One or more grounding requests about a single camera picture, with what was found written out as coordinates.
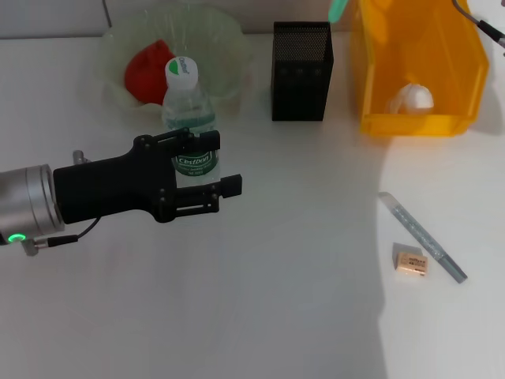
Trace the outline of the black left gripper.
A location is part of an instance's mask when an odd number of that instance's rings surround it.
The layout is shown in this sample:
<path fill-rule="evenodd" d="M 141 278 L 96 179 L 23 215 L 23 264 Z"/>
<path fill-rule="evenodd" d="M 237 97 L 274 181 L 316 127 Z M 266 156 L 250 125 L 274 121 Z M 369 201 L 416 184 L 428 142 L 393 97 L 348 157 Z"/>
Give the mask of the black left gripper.
<path fill-rule="evenodd" d="M 242 194 L 242 176 L 177 189 L 172 157 L 175 153 L 217 150 L 217 130 L 196 135 L 189 128 L 181 128 L 136 137 L 132 148 L 122 156 L 54 170 L 58 210 L 66 224 L 130 210 L 145 211 L 159 223 L 216 213 L 221 197 Z"/>

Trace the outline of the green label water bottle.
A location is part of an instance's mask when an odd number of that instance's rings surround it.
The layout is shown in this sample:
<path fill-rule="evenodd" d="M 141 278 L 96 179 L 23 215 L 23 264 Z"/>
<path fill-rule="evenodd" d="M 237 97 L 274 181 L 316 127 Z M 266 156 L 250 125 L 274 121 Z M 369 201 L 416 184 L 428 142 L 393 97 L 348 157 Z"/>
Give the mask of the green label water bottle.
<path fill-rule="evenodd" d="M 195 136 L 215 128 L 215 111 L 201 88 L 197 64 L 189 57 L 172 58 L 165 67 L 167 90 L 163 100 L 163 125 L 169 130 L 187 128 Z M 200 186 L 219 180 L 217 151 L 185 153 L 173 158 L 179 187 Z"/>

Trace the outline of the red orange fruit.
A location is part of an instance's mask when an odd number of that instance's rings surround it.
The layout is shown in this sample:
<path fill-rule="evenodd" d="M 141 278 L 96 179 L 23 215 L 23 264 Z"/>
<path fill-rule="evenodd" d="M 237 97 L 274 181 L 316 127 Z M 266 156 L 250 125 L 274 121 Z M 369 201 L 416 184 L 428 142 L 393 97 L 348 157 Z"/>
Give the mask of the red orange fruit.
<path fill-rule="evenodd" d="M 127 65 L 125 88 L 141 103 L 162 105 L 167 90 L 165 67 L 174 57 L 162 39 L 148 45 Z"/>

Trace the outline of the green pen with white clip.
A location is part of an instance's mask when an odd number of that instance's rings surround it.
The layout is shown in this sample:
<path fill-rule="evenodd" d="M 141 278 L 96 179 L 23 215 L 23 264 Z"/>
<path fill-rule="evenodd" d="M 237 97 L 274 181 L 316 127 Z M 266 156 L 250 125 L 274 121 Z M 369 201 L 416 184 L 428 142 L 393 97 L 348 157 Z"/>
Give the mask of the green pen with white clip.
<path fill-rule="evenodd" d="M 331 0 L 328 10 L 328 21 L 332 24 L 338 23 L 347 7 L 349 0 Z"/>

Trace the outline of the white paper ball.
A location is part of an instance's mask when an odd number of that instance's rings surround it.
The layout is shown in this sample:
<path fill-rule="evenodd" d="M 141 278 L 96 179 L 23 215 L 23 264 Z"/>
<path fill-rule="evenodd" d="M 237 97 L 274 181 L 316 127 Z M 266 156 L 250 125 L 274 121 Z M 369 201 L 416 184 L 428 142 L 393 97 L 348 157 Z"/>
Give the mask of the white paper ball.
<path fill-rule="evenodd" d="M 434 110 L 432 93 L 420 84 L 409 83 L 387 102 L 388 114 L 429 114 Z"/>

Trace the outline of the grey silver pen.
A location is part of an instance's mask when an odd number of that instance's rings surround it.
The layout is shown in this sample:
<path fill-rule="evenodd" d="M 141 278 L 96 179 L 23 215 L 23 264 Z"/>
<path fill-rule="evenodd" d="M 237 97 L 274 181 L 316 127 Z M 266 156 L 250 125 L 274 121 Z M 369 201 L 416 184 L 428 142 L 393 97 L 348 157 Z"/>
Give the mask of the grey silver pen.
<path fill-rule="evenodd" d="M 388 192 L 379 192 L 379 199 L 391 214 L 416 239 L 416 241 L 445 269 L 457 282 L 464 283 L 468 276 L 446 252 L 446 250 L 415 220 L 399 201 Z"/>

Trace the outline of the tan eraser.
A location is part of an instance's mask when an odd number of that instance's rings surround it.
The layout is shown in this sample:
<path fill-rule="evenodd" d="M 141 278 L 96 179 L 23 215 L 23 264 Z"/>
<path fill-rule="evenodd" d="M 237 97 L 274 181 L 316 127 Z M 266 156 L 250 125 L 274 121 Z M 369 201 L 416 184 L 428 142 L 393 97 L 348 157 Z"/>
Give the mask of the tan eraser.
<path fill-rule="evenodd" d="M 426 277 L 428 273 L 428 258 L 416 246 L 394 242 L 392 260 L 396 272 L 417 277 Z"/>

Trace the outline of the green glass fruit plate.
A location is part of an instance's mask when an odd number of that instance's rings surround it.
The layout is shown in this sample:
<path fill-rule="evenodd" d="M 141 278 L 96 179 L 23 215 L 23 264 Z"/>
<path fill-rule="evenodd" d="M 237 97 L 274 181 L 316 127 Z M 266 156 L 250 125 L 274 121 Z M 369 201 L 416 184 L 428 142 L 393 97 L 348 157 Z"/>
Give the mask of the green glass fruit plate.
<path fill-rule="evenodd" d="M 95 72 L 121 109 L 161 114 L 160 105 L 134 99 L 123 81 L 129 60 L 159 39 L 176 55 L 196 62 L 200 84 L 215 106 L 227 107 L 239 100 L 253 60 L 239 23 L 209 5 L 172 2 L 116 22 L 100 40 Z"/>

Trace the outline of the black mesh pen holder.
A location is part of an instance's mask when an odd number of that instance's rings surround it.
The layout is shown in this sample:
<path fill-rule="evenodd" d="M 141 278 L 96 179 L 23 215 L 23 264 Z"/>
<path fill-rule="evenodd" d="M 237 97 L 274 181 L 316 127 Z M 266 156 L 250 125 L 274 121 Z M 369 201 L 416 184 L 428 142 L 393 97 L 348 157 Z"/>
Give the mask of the black mesh pen holder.
<path fill-rule="evenodd" d="M 271 119 L 274 122 L 321 122 L 333 64 L 328 22 L 276 21 L 271 65 Z"/>

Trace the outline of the yellow plastic bin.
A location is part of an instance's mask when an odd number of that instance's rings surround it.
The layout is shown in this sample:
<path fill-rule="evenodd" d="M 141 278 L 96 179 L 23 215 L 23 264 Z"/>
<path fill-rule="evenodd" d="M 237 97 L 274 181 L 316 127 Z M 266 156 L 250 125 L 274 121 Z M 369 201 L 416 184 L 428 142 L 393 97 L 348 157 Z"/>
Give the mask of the yellow plastic bin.
<path fill-rule="evenodd" d="M 358 0 L 350 56 L 364 133 L 452 137 L 478 118 L 488 58 L 477 28 L 451 0 Z M 387 109 L 409 83 L 431 92 L 432 111 Z"/>

